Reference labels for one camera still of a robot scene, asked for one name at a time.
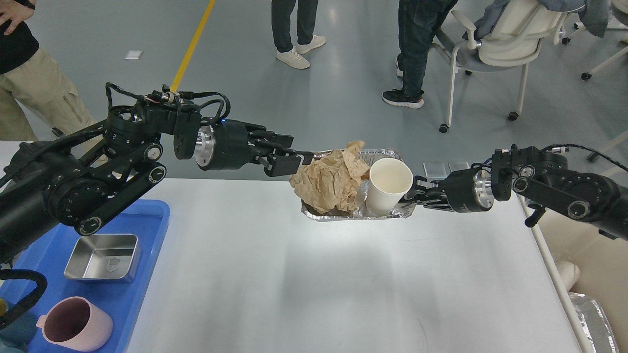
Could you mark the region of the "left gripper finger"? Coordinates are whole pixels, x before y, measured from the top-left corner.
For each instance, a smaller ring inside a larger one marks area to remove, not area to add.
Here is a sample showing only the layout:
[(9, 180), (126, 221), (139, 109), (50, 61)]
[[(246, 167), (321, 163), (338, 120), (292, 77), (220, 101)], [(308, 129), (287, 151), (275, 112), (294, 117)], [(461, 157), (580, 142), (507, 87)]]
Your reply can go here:
[(248, 150), (251, 155), (292, 155), (292, 135), (276, 134), (266, 127), (256, 124), (248, 125)]
[(314, 154), (309, 151), (286, 150), (261, 154), (253, 158), (253, 163), (262, 165), (268, 177), (281, 177), (295, 174), (301, 165), (309, 165), (313, 158)]

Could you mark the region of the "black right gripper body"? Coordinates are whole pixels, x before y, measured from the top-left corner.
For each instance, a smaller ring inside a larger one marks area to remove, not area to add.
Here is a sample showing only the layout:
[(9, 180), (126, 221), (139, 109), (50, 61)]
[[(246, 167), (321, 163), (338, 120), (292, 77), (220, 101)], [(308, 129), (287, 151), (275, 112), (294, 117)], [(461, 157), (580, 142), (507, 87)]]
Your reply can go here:
[(491, 210), (494, 204), (491, 174), (482, 168), (451, 172), (442, 180), (449, 206), (459, 213)]

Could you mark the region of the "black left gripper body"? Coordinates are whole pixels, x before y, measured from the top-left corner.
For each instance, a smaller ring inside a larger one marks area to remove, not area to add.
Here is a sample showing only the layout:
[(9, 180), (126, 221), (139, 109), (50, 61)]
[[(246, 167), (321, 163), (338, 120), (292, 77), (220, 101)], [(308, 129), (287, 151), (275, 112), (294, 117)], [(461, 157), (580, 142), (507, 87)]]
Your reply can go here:
[(238, 170), (253, 162), (245, 123), (222, 119), (198, 130), (194, 159), (204, 171)]

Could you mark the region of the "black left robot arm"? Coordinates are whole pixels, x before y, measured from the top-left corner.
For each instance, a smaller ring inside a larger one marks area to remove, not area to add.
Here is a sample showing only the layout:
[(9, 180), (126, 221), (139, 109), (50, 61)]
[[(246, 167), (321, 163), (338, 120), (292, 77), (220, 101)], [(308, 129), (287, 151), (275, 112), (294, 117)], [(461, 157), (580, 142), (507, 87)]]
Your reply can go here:
[(290, 135), (228, 119), (218, 92), (138, 95), (106, 83), (107, 118), (54, 141), (22, 142), (1, 179), (0, 256), (11, 261), (57, 224), (92, 235), (166, 176), (162, 134), (177, 159), (205, 171), (261, 165), (269, 177), (295, 174), (314, 154)]

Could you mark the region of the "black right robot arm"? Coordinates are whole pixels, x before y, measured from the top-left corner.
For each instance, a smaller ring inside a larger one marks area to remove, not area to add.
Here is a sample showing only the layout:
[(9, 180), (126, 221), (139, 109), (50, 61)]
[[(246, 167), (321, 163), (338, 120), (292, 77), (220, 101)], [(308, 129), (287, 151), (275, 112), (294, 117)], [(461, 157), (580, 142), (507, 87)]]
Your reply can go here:
[(628, 238), (628, 191), (612, 179), (568, 169), (561, 144), (543, 149), (496, 150), (484, 163), (451, 172), (426, 186), (415, 176), (400, 203), (459, 213), (484, 212), (495, 201), (507, 201), (515, 192), (527, 198), (533, 213), (525, 220), (535, 226), (547, 209), (569, 219), (596, 226), (610, 239)]

